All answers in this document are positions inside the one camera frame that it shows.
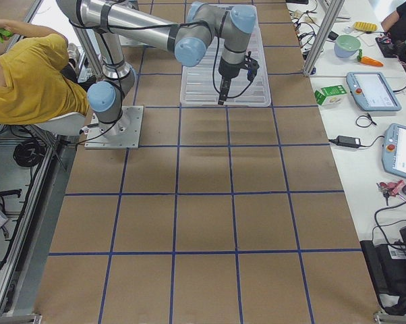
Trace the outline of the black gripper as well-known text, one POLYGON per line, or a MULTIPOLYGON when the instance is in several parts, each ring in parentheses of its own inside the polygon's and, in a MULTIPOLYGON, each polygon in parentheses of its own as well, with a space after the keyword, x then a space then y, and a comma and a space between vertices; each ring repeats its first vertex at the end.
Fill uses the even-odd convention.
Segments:
POLYGON ((221 84, 218 105, 224 105, 225 101, 228 99, 231 81, 239 75, 240 69, 239 63, 232 64, 224 59, 220 60, 218 71, 221 75, 221 84))

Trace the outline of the square robot base plate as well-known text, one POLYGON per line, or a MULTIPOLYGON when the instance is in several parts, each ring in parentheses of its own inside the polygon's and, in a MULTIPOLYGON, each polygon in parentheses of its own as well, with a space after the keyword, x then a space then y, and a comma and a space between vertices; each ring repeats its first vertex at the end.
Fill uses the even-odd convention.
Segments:
POLYGON ((114 126, 100 123, 92 114, 84 147, 86 149, 137 149, 140 142, 143 106, 123 106, 122 116, 114 126))

